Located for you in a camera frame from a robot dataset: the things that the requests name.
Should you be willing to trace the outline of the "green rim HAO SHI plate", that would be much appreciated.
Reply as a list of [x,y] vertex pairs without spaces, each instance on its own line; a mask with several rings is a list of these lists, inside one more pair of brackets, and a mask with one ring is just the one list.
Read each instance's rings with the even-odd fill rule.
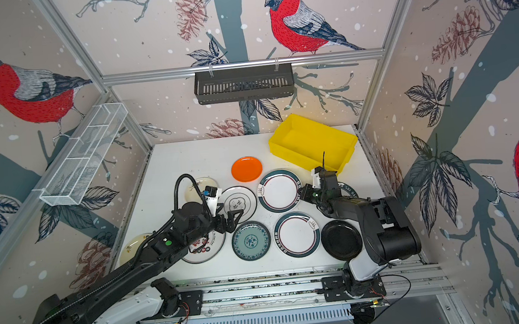
[[356,190],[353,189],[352,186],[346,184],[344,182],[339,182],[338,187],[340,190],[340,195],[345,198],[357,198],[358,194]]

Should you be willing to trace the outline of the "green red rim plate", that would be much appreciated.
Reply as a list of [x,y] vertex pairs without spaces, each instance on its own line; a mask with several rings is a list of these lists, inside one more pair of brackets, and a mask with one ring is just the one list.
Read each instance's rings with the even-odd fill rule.
[[281,214],[298,205],[301,188],[302,183],[296,174],[279,169],[262,177],[257,188],[257,198],[263,208]]
[[302,212],[283,215],[274,228],[279,250],[292,258],[306,258],[320,245],[321,231],[317,222]]

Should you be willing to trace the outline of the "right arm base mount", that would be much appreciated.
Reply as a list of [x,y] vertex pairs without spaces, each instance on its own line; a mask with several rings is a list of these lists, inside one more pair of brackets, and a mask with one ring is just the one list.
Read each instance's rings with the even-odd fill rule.
[[365,281],[357,281],[343,272],[337,276],[321,279],[321,290],[326,302],[386,297],[384,283],[380,276]]

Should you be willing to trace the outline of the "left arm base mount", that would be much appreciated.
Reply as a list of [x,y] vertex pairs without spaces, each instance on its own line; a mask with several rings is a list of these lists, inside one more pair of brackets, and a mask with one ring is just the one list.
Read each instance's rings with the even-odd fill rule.
[[162,304],[156,313],[157,317],[187,318],[201,314],[204,299],[202,290],[180,292],[166,278],[153,281],[151,287],[159,292],[158,298],[162,300]]

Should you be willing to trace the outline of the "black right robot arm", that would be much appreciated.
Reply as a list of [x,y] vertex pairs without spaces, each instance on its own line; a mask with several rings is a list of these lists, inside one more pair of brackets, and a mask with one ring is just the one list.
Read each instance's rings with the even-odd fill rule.
[[326,279],[328,302],[346,293],[353,298],[377,295],[380,273],[396,261],[420,253],[421,241],[395,197],[370,200],[346,197],[333,188],[299,189],[330,221],[321,230],[326,252],[344,262],[340,279]]

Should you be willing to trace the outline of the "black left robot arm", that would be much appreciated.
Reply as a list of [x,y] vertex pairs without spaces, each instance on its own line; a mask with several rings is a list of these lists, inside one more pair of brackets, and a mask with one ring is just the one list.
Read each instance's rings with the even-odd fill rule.
[[195,241],[215,231],[234,232],[242,211],[222,214],[223,205],[210,186],[197,194],[198,202],[175,205],[168,221],[143,241],[130,261],[82,291],[45,299],[33,324],[93,324],[134,288],[184,258]]

